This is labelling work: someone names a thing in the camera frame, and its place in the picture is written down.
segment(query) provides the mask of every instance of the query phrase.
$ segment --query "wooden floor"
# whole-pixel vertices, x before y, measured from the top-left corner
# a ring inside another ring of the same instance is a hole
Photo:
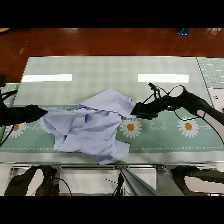
[[[71,55],[161,55],[224,57],[224,29],[30,28],[0,35],[0,73],[19,82],[28,57]]]

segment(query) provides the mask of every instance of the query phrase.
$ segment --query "table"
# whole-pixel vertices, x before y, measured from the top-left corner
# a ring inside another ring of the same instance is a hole
[[[188,91],[212,105],[200,64],[195,57],[149,56],[70,56],[29,58],[23,77],[28,75],[72,74],[72,81],[21,82],[14,106],[37,104],[41,107],[72,109],[78,103],[108,88],[143,101],[151,90],[138,82],[138,74],[185,74]],[[178,83],[157,83],[167,91]],[[179,116],[192,117],[179,109]],[[164,111],[152,121],[141,120],[142,133],[126,138],[118,128],[117,139],[131,144],[130,153],[121,163],[168,164],[224,161],[223,145],[216,133],[203,120],[196,121],[195,138],[182,135],[181,122],[173,112]],[[0,162],[49,164],[97,164],[94,157],[82,153],[60,153],[53,149],[54,137],[41,130],[38,122],[27,124],[16,139],[5,142]]]

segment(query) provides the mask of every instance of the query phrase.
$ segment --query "blue object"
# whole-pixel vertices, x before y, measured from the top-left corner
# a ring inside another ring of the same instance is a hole
[[[99,164],[114,163],[128,154],[130,145],[115,139],[121,116],[132,118],[134,103],[109,89],[73,111],[48,108],[41,127],[55,136],[55,149],[95,155]]]
[[[176,28],[176,33],[180,36],[188,36],[189,29],[188,28]]]

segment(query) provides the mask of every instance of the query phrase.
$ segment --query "daisy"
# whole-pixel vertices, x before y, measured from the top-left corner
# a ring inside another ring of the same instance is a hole
[[[135,138],[141,134],[142,125],[137,119],[123,120],[120,130],[127,138]]]
[[[179,127],[179,131],[182,131],[182,135],[185,135],[185,137],[194,138],[199,133],[199,127],[195,120],[187,120],[189,118],[182,117],[182,120],[178,122],[177,127]]]
[[[26,130],[26,124],[15,124],[12,133],[10,134],[10,138],[17,138],[19,137],[21,134],[23,134],[23,131]],[[6,132],[9,133],[12,129],[12,125],[11,126],[7,126],[6,127]]]

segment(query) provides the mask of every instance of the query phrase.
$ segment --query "yellow flower center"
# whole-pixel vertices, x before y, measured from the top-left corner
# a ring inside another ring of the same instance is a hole
[[[192,130],[192,124],[190,124],[190,123],[186,123],[186,124],[185,124],[185,128],[186,128],[187,130]]]
[[[20,125],[19,124],[15,124],[14,125],[14,128],[13,128],[13,131],[17,131],[19,129]]]
[[[128,124],[127,126],[129,131],[133,131],[135,129],[135,125],[134,124]]]

